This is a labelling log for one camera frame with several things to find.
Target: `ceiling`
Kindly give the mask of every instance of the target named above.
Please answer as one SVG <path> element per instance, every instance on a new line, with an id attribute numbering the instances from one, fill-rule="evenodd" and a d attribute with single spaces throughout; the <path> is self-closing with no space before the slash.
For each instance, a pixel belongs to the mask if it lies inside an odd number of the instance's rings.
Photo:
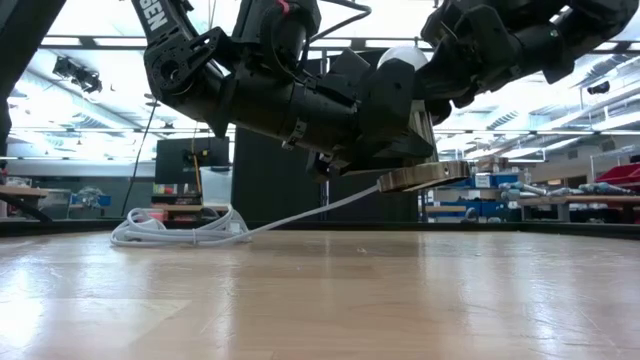
<path id="1" fill-rule="evenodd" d="M 189 16 L 198 31 L 209 28 L 211 13 L 213 26 L 220 26 L 227 33 L 233 30 L 239 0 L 190 2 L 196 11 Z M 420 0 L 359 0 L 358 3 L 370 5 L 372 15 L 337 31 L 332 37 L 410 39 L 419 34 L 434 6 L 433 1 Z M 321 29 L 354 14 L 324 2 L 320 2 L 320 8 Z M 131 1 L 67 0 L 49 35 L 139 37 L 143 31 Z M 640 40 L 640 16 L 636 14 L 632 24 L 614 40 Z M 640 50 L 640 44 L 631 46 L 638 46 L 636 50 Z M 69 57 L 99 72 L 104 90 L 87 96 L 76 85 L 62 81 L 52 73 L 58 56 Z M 635 55 L 588 55 L 578 60 L 571 76 L 554 85 L 548 85 L 541 74 L 534 74 L 496 93 L 480 95 L 471 106 L 456 109 L 437 127 L 438 149 L 444 158 L 477 158 L 487 154 L 528 158 L 538 156 L 543 149 L 558 151 L 562 148 L 559 144 L 575 146 L 578 142 L 571 140 L 588 136 L 584 131 L 640 130 L 640 123 L 636 122 L 636 107 L 640 106 L 640 64 L 636 60 Z M 587 87 L 604 80 L 611 83 L 609 93 L 589 95 L 586 92 Z M 140 50 L 41 49 L 10 99 L 14 128 L 19 129 L 13 132 L 12 141 L 38 144 L 38 149 L 28 155 L 133 158 L 142 133 L 132 129 L 144 129 L 147 124 L 152 110 L 149 98 L 145 97 L 149 92 Z M 151 133 L 145 142 L 143 158 L 155 156 L 158 139 L 193 136 L 194 127 L 204 131 L 196 136 L 208 136 L 206 125 L 196 125 L 166 106 L 156 109 L 154 119 L 152 129 L 171 125 L 181 130 L 174 134 Z M 65 132 L 68 128 L 127 129 L 127 132 Z M 476 132 L 454 133 L 470 130 Z M 523 134 L 517 130 L 538 133 Z M 558 130 L 579 132 L 540 134 Z"/>

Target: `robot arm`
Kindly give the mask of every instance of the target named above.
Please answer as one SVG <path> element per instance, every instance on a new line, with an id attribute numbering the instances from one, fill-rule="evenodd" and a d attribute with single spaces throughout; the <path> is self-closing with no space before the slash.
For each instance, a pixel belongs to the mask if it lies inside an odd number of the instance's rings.
<path id="1" fill-rule="evenodd" d="M 233 122 L 283 141 L 284 149 L 309 149 L 310 168 L 326 179 L 330 166 L 344 174 L 430 157 L 434 144 L 409 122 L 414 100 L 437 124 L 451 101 L 466 106 L 541 70 L 558 81 L 575 59 L 624 29 L 638 0 L 445 0 L 422 31 L 436 51 L 421 69 L 396 59 L 374 70 L 347 50 L 324 76 L 303 71 L 310 42 L 326 33 L 318 34 L 317 0 L 242 0 L 231 36 L 220 28 L 197 34 L 187 0 L 133 4 L 159 101 L 219 137 Z M 565 5 L 571 10 L 551 22 Z"/>

